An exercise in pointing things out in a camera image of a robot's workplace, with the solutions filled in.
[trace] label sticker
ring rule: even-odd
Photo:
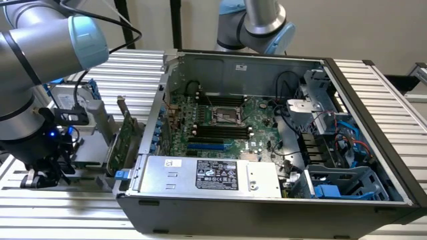
[[[195,187],[212,190],[239,190],[235,161],[198,160]]]
[[[236,69],[238,71],[246,71],[246,70],[248,70],[248,66],[247,66],[247,65],[236,65],[236,66],[235,66],[235,69]]]
[[[58,100],[59,100],[59,103],[60,103],[60,106],[64,108],[64,109],[72,109],[74,106],[75,106],[75,99],[74,99],[74,95],[72,94],[64,94],[64,93],[60,93],[58,94]],[[84,98],[82,96],[78,95],[78,101],[79,101],[79,104],[80,106],[83,106],[84,108],[87,107],[87,101],[84,100]]]
[[[166,159],[164,160],[164,166],[166,167],[180,168],[182,164],[183,164],[183,160],[182,159]]]

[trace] robotic arm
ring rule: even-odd
[[[64,174],[75,173],[72,137],[59,132],[55,116],[35,100],[32,88],[108,60],[96,22],[70,16],[59,2],[4,7],[15,29],[0,33],[0,147],[26,164],[21,188],[56,186],[60,178],[67,180]]]
[[[278,0],[223,0],[219,6],[216,51],[283,54],[295,25]]]

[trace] white wall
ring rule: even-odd
[[[128,0],[146,30],[148,49],[172,46],[170,1]],[[220,0],[183,0],[183,47],[211,50]],[[427,61],[426,0],[279,0],[296,35],[288,54],[370,59],[388,74]]]

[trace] motherboard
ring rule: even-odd
[[[170,103],[171,156],[280,161],[272,153],[280,136],[270,98],[176,94]]]

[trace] metal workbench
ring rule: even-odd
[[[335,60],[370,113],[415,178],[427,191],[426,121],[399,95],[375,66]],[[130,111],[144,122],[163,73],[163,52],[123,50],[94,68],[107,110],[120,116],[116,96],[126,95]],[[188,239],[188,236],[142,235],[114,198],[82,181],[52,190],[19,189],[24,164],[9,157],[0,167],[0,239]],[[194,237],[195,239],[248,239]],[[427,217],[408,225],[387,225],[363,240],[426,240]]]

